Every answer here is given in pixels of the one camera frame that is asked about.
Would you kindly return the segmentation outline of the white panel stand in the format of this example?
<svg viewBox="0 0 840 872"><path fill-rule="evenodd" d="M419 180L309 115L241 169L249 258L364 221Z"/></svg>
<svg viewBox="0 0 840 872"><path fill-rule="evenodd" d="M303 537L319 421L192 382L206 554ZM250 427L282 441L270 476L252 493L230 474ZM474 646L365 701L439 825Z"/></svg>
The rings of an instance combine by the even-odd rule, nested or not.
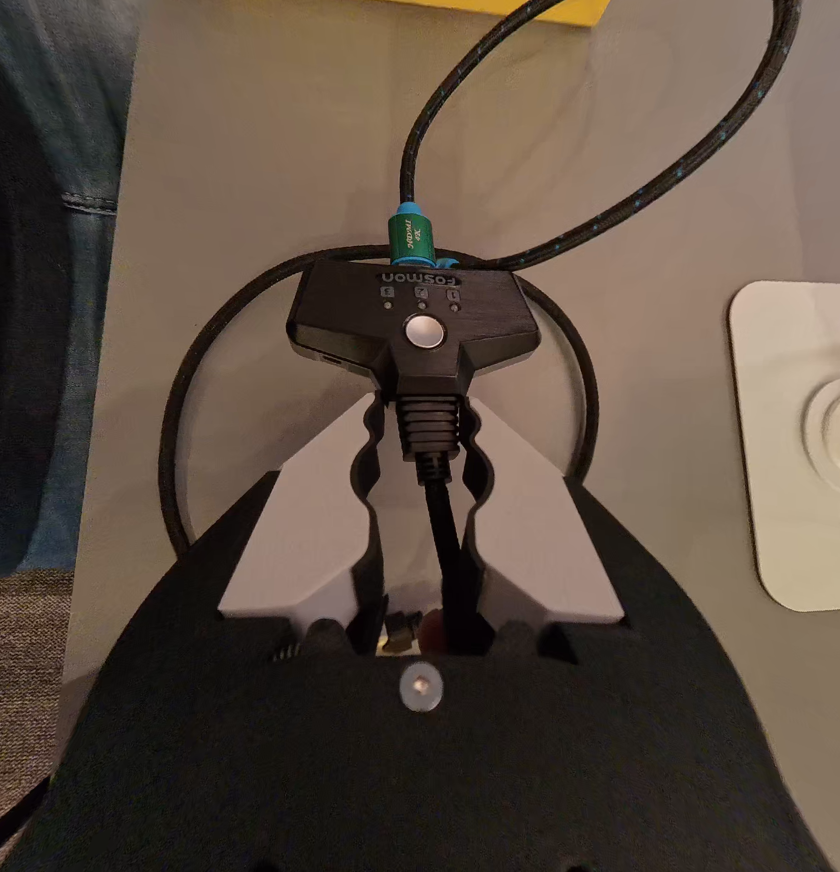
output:
<svg viewBox="0 0 840 872"><path fill-rule="evenodd" d="M840 610L840 283L752 282L728 328L760 582Z"/></svg>

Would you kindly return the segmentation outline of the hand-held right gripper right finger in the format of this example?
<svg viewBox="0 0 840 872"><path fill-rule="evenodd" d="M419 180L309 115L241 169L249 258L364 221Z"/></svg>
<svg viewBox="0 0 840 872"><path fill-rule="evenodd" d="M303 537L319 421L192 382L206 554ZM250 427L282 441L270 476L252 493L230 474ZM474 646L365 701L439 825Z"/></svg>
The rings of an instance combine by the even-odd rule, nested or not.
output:
<svg viewBox="0 0 840 872"><path fill-rule="evenodd" d="M561 471L476 398L462 409L473 499L454 589L454 646L488 648L517 622L617 624L625 612Z"/></svg>

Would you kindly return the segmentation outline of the yellow plastic bin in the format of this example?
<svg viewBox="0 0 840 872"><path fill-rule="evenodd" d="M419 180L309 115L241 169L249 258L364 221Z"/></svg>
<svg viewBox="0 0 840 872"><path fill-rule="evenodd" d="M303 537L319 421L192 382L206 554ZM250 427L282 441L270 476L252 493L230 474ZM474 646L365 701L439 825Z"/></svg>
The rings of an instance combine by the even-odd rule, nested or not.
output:
<svg viewBox="0 0 840 872"><path fill-rule="evenodd" d="M390 3L504 17L525 1L390 1ZM600 22L609 5L610 1L564 1L556 3L539 18L558 25L592 28Z"/></svg>

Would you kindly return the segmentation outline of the person's jeans leg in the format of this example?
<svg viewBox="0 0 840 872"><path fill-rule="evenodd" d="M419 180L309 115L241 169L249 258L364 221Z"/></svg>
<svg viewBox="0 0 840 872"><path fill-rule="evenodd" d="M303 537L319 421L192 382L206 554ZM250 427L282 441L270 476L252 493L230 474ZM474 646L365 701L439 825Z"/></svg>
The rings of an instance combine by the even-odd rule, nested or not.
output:
<svg viewBox="0 0 840 872"><path fill-rule="evenodd" d="M143 8L0 1L0 577L75 566Z"/></svg>

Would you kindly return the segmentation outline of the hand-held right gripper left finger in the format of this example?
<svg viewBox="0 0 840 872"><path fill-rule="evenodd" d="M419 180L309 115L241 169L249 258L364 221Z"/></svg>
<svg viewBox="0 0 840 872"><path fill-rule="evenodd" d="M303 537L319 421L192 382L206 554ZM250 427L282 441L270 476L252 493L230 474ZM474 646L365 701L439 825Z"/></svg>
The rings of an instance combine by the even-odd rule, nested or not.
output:
<svg viewBox="0 0 840 872"><path fill-rule="evenodd" d="M218 609L274 617L304 638L319 619L353 646L376 646L388 597L382 543L368 496L381 475L378 394L365 394L280 468Z"/></svg>

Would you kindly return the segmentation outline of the black Fosmon HDMI switch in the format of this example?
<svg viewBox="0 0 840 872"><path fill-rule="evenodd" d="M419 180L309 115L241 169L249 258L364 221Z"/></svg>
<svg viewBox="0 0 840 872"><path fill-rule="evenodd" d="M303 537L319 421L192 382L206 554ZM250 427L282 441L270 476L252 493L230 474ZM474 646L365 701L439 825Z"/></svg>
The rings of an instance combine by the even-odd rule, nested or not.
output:
<svg viewBox="0 0 840 872"><path fill-rule="evenodd" d="M457 543L448 496L450 461L469 438L464 418L474 376L508 366L532 353L540 335L527 302L560 330L576 358L585 399L584 425L570 473L582 483L595 453L600 399L583 338L558 305L512 272L460 269L445 261L426 268L409 263L372 265L382 246L354 246L298 256L255 277L230 297L196 335L166 401L158 452L161 514L172 548L190 547L176 490L176 451L194 376L230 322L265 290L299 275L286 322L301 354L370 378L384 401L393 401L403 457L424 489L429 523L442 571L443 624L452 653L481 653L494 636L479 613L478 570Z"/></svg>

